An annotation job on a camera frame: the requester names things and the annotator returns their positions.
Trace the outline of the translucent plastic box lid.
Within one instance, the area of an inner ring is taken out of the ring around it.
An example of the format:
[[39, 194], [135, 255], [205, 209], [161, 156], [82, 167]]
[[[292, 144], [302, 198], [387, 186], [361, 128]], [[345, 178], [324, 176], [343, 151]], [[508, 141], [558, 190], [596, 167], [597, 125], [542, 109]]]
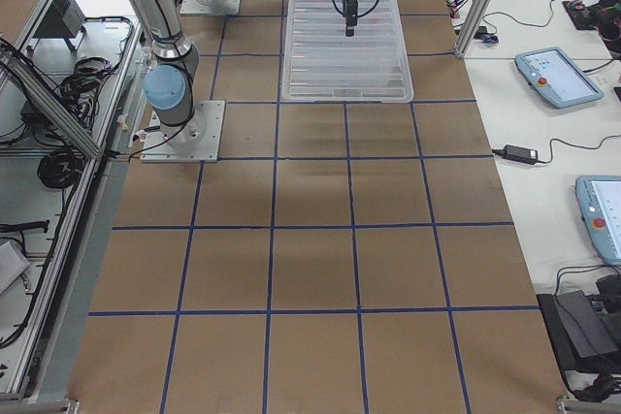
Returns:
[[281, 99], [407, 103], [413, 84], [397, 0], [358, 0], [354, 35], [332, 0], [289, 0]]

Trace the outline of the grey control box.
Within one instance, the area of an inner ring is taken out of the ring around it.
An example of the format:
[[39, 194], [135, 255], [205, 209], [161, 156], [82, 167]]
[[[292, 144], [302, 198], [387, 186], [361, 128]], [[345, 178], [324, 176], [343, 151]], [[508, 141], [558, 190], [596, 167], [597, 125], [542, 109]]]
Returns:
[[62, 39], [75, 52], [85, 34], [85, 15], [76, 0], [52, 0], [33, 39]]

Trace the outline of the upper blue teach pendant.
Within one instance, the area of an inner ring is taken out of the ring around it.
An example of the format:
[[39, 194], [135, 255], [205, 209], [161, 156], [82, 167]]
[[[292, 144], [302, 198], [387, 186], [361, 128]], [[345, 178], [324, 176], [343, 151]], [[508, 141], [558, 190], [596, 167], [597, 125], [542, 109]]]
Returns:
[[514, 63], [525, 81], [555, 109], [588, 104], [604, 97], [600, 88], [558, 47], [517, 54]]

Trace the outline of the blue teach pendant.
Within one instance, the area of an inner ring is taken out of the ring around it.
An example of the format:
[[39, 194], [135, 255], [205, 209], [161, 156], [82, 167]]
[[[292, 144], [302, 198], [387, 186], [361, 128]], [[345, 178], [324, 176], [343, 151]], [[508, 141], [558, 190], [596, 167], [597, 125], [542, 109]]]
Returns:
[[604, 97], [600, 88], [558, 47], [517, 54], [514, 63], [525, 81], [555, 109], [588, 104]]
[[581, 218], [598, 255], [620, 265], [620, 177], [582, 175], [575, 181]]

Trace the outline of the black power adapter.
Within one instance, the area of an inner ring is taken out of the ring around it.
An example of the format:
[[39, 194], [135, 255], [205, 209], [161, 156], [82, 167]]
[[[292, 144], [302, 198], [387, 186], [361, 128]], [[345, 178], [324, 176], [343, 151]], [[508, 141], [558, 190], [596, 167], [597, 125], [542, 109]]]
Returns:
[[538, 152], [535, 149], [505, 144], [502, 148], [494, 148], [492, 153], [505, 160], [527, 165], [535, 165], [539, 161]]

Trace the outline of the black electronics board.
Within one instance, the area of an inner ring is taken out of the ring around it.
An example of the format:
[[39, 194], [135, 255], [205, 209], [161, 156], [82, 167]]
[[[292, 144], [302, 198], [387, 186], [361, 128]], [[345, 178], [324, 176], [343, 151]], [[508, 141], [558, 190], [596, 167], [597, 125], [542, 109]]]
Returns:
[[562, 5], [576, 30], [596, 30], [604, 27], [606, 7], [599, 3], [586, 6], [582, 0], [563, 1]]

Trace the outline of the lower blue teach pendant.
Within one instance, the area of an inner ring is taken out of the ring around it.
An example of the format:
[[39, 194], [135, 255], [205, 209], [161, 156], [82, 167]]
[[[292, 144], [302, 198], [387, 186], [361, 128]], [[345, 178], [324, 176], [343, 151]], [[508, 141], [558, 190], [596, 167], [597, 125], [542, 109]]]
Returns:
[[581, 218], [598, 255], [620, 265], [620, 177], [582, 175], [575, 181]]

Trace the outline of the aluminium frame diagonal strut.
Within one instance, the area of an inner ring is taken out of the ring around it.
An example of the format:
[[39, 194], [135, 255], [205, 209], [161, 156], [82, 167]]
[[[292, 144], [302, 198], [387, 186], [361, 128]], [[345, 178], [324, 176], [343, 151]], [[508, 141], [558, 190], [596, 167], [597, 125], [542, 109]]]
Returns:
[[89, 159], [98, 159], [103, 148], [91, 137], [76, 118], [64, 108], [61, 99], [53, 92], [41, 75], [26, 62], [27, 57], [10, 42], [1, 39], [1, 68], [17, 86], [24, 97], [53, 123]]

